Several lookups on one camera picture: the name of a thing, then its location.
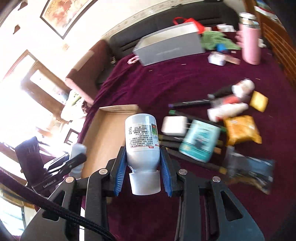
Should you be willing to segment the wooden bed side rail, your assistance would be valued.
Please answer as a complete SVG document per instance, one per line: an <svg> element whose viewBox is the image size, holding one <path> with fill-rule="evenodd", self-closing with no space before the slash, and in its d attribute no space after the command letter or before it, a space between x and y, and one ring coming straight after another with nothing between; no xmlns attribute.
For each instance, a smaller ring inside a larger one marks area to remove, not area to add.
<svg viewBox="0 0 296 241"><path fill-rule="evenodd" d="M261 35L267 41L276 61L286 75L291 86L295 88L295 46L279 18L264 3L244 1L248 13L256 16L261 27Z"/></svg>

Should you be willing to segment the teal tissue pack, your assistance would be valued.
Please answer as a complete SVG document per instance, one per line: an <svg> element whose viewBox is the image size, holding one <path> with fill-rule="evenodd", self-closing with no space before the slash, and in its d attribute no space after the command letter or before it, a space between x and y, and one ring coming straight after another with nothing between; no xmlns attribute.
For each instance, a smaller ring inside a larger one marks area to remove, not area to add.
<svg viewBox="0 0 296 241"><path fill-rule="evenodd" d="M221 129L199 120L193 120L179 152L200 162L208 162L214 152Z"/></svg>

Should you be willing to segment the black headboard cushion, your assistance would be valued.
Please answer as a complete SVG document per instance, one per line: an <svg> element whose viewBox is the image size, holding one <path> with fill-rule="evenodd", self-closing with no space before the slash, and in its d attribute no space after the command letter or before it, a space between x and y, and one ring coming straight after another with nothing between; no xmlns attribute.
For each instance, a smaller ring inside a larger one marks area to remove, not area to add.
<svg viewBox="0 0 296 241"><path fill-rule="evenodd" d="M190 4L179 4L144 18L113 35L109 40L111 55L118 61L131 54L133 48L142 37L173 26L173 20L176 17L193 18L205 27L226 24L232 25L235 30L238 30L238 13L223 1L200 1Z"/></svg>

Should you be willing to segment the green cloth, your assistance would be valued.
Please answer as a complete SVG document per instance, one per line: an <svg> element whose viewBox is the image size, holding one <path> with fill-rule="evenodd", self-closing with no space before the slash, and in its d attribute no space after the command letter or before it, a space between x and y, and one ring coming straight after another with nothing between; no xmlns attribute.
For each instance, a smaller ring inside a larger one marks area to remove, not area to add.
<svg viewBox="0 0 296 241"><path fill-rule="evenodd" d="M214 50L217 44L224 44L228 50L240 50L241 47L232 40L226 38L226 35L218 31L206 31L201 36L201 46L206 50Z"/></svg>

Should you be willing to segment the dark snack packet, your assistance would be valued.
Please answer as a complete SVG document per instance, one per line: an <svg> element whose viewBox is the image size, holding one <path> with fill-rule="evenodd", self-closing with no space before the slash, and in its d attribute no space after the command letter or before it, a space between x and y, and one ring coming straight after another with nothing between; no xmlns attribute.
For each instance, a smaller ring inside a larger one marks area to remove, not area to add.
<svg viewBox="0 0 296 241"><path fill-rule="evenodd" d="M273 185L275 161L244 156L233 146L227 147L225 168L230 183L245 183L269 195Z"/></svg>

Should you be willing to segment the yellow snack packet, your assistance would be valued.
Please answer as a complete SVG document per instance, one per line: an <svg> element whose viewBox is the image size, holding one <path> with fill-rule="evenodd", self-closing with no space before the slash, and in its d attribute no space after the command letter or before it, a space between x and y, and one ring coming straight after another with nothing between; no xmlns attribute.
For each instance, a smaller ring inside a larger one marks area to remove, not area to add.
<svg viewBox="0 0 296 241"><path fill-rule="evenodd" d="M262 137L250 115L236 116L224 120L227 132L227 145L234 146L239 143L253 141L262 144Z"/></svg>

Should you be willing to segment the white power adapter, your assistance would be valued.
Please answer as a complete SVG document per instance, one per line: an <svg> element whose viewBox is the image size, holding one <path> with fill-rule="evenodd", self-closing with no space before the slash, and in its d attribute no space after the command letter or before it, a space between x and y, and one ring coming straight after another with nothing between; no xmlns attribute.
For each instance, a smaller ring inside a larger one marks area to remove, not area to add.
<svg viewBox="0 0 296 241"><path fill-rule="evenodd" d="M165 116L161 132L168 136L183 137L187 132L187 122L185 116Z"/></svg>

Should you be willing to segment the black marker green cap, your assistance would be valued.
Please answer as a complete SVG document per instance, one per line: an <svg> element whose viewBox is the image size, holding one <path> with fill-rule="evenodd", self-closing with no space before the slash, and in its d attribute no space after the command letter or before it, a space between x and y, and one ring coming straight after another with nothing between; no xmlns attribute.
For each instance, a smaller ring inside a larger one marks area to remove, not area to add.
<svg viewBox="0 0 296 241"><path fill-rule="evenodd" d="M213 125L213 126L216 126L216 127L219 127L221 129L222 132L226 132L226 128L224 126L221 126L213 121L210 121L210 120L204 120L202 118L198 118L196 116L193 116L193 115L189 115L189 114L185 114L185 113L182 113L182 112L179 112L177 110L169 110L169 115L175 115L175 116L185 116L187 117L189 120L197 120L197 121L201 121L201 122L204 122L204 123L208 123L210 125Z"/></svg>

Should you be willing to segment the black marker purple cap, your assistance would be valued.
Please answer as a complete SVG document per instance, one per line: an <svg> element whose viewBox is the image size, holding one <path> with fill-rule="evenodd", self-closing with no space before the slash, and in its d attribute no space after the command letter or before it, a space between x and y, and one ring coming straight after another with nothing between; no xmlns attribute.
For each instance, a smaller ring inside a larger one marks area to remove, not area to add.
<svg viewBox="0 0 296 241"><path fill-rule="evenodd" d="M186 106L196 106L196 105L208 105L211 104L211 101L208 99L192 100L192 101L182 101L177 103L170 103L168 107L170 108L179 108Z"/></svg>

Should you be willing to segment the blue tape roll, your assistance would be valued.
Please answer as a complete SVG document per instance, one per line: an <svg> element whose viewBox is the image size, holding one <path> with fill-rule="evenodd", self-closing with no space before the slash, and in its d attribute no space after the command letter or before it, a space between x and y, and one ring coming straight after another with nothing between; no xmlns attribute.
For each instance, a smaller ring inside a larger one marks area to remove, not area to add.
<svg viewBox="0 0 296 241"><path fill-rule="evenodd" d="M217 52L225 52L225 51L227 51L227 48L226 48L225 44L219 43L216 45L216 51Z"/></svg>

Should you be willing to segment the white jar with red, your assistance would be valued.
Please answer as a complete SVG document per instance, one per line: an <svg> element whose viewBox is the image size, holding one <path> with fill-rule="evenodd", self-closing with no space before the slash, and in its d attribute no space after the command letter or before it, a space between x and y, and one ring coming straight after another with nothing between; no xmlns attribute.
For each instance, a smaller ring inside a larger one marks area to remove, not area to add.
<svg viewBox="0 0 296 241"><path fill-rule="evenodd" d="M250 94L254 89L255 84L250 79L241 80L240 82L238 82L235 85L232 85L231 87L232 93L239 98Z"/></svg>

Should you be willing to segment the grey shoe box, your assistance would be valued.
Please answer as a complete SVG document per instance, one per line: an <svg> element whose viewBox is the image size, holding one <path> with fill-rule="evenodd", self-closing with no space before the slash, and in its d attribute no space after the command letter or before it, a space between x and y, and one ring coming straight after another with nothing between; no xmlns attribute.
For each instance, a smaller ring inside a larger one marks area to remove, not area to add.
<svg viewBox="0 0 296 241"><path fill-rule="evenodd" d="M175 59L178 57L201 54L198 28L193 22L168 27L142 37L133 49L142 66Z"/></svg>

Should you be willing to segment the maroon pillow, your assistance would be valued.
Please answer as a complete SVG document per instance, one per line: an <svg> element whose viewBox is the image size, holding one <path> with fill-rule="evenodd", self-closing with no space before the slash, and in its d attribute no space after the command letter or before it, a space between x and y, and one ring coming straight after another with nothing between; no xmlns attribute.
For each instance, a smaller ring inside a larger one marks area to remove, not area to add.
<svg viewBox="0 0 296 241"><path fill-rule="evenodd" d="M106 40L100 40L74 65L64 83L92 105L98 94L97 80L110 65L110 47Z"/></svg>

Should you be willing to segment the cardboard tray box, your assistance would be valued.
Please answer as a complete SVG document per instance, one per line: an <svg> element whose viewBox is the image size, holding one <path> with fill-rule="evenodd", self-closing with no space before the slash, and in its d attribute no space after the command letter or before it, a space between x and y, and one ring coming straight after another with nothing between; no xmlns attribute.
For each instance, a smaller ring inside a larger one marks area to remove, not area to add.
<svg viewBox="0 0 296 241"><path fill-rule="evenodd" d="M83 140L87 160L81 177L89 177L105 168L108 161L117 157L125 145L125 120L142 111L136 104L105 106L98 109Z"/></svg>

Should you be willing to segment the pink thermos bottle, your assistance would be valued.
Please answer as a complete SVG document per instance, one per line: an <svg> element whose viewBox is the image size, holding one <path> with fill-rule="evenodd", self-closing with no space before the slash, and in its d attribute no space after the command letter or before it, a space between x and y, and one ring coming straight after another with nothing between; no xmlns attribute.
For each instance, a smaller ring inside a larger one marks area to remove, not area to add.
<svg viewBox="0 0 296 241"><path fill-rule="evenodd" d="M259 38L260 25L255 15L247 12L239 14L239 31L242 44L242 59L251 65L259 65L261 49Z"/></svg>

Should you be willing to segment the white red spray bottle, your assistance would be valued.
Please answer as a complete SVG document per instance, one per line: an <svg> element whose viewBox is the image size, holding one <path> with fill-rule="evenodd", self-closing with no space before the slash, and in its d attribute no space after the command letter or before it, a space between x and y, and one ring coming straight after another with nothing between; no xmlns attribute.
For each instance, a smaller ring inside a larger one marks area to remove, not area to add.
<svg viewBox="0 0 296 241"><path fill-rule="evenodd" d="M248 106L246 103L228 103L216 108L207 109L207 114L210 121L217 123L224 118L237 116L247 110Z"/></svg>

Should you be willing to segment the small white box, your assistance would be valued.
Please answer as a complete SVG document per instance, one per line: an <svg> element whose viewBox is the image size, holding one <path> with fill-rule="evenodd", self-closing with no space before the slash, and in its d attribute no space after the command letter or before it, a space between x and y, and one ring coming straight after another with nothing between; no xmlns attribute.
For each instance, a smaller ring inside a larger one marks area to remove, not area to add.
<svg viewBox="0 0 296 241"><path fill-rule="evenodd" d="M208 56L208 62L217 66L226 64L225 55L219 52L211 52Z"/></svg>

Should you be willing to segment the white plastic bottle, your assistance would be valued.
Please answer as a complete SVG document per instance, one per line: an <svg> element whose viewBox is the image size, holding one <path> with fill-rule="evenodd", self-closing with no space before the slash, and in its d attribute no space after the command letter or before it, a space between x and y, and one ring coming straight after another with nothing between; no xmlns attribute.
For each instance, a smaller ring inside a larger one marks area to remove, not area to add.
<svg viewBox="0 0 296 241"><path fill-rule="evenodd" d="M160 147L156 119L138 113L125 120L125 147L132 194L153 195L161 190Z"/></svg>

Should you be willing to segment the framed wall painting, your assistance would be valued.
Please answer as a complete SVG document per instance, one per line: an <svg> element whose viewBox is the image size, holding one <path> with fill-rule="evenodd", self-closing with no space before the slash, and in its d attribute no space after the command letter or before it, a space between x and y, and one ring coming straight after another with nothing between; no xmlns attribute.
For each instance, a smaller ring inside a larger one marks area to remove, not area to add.
<svg viewBox="0 0 296 241"><path fill-rule="evenodd" d="M75 23L86 11L96 3L96 0L54 0L47 1L40 18L61 39L65 39Z"/></svg>

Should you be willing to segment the yellow tape roll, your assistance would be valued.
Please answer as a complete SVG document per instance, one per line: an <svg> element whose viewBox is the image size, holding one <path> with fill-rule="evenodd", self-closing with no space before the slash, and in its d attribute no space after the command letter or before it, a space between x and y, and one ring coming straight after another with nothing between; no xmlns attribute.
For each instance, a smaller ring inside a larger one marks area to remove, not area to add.
<svg viewBox="0 0 296 241"><path fill-rule="evenodd" d="M264 112L268 104L268 98L258 91L254 91L249 105L257 111Z"/></svg>

